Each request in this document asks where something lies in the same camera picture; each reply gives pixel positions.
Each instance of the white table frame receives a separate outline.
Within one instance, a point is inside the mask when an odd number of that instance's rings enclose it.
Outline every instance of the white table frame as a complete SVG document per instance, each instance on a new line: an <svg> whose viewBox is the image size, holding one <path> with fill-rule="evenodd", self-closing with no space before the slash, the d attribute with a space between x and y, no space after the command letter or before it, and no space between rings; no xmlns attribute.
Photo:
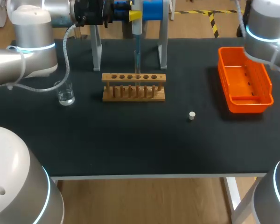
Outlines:
<svg viewBox="0 0 280 224"><path fill-rule="evenodd" d="M229 206L231 210L232 224L243 223L248 216L255 211L253 210L253 193L260 179L265 173L252 174L172 174L172 175L98 175L98 176L56 176L52 177L57 184L58 181L67 180L112 180L112 179L147 179L147 178L224 178L227 191ZM257 177L245 197L241 200L236 177Z"/></svg>

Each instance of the yellow clip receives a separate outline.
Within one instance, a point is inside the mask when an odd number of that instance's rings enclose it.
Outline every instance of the yellow clip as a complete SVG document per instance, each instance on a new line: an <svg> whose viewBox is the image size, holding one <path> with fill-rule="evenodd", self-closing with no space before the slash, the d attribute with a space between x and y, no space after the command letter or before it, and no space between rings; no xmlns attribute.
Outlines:
<svg viewBox="0 0 280 224"><path fill-rule="evenodd" d="M129 11L129 19L130 21L141 19L142 12L141 11Z"/></svg>

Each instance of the wooden peg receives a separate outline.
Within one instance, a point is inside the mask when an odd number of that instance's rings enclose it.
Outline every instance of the wooden peg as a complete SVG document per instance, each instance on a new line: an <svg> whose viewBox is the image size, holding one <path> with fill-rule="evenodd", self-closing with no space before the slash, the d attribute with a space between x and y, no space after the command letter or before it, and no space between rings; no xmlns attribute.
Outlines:
<svg viewBox="0 0 280 224"><path fill-rule="evenodd" d="M116 87L115 85L113 86L113 98L115 98L115 91L116 91Z"/></svg>
<svg viewBox="0 0 280 224"><path fill-rule="evenodd" d="M138 85L136 86L136 97L137 98L139 97L139 86Z"/></svg>
<svg viewBox="0 0 280 224"><path fill-rule="evenodd" d="M152 92L151 92L151 98L154 98L154 90L155 90L155 85L153 85L153 89L152 89Z"/></svg>
<svg viewBox="0 0 280 224"><path fill-rule="evenodd" d="M132 86L129 85L129 98L132 97Z"/></svg>
<svg viewBox="0 0 280 224"><path fill-rule="evenodd" d="M162 83L159 83L158 91L162 90Z"/></svg>
<svg viewBox="0 0 280 224"><path fill-rule="evenodd" d="M144 98L146 98L147 97L147 86L145 85L144 86Z"/></svg>
<svg viewBox="0 0 280 224"><path fill-rule="evenodd" d="M123 97L123 85L120 85L120 97Z"/></svg>
<svg viewBox="0 0 280 224"><path fill-rule="evenodd" d="M109 93L109 91L110 91L110 82L107 82L107 92Z"/></svg>

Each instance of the blue spool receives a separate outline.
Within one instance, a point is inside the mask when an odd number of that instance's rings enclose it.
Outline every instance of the blue spool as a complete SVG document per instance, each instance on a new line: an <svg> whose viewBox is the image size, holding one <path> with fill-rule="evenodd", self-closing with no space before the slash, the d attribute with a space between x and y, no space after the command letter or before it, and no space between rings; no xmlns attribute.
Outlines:
<svg viewBox="0 0 280 224"><path fill-rule="evenodd" d="M143 21L163 20L163 0L143 1Z"/></svg>

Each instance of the metal bracket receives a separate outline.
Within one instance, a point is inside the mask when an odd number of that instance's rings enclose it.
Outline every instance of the metal bracket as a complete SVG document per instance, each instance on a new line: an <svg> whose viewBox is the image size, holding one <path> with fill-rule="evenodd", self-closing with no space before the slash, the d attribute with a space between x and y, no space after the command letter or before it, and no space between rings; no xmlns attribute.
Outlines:
<svg viewBox="0 0 280 224"><path fill-rule="evenodd" d="M167 69L167 44L168 44L168 15L169 0L163 0L163 20L160 22L159 32L159 60L161 69Z"/></svg>

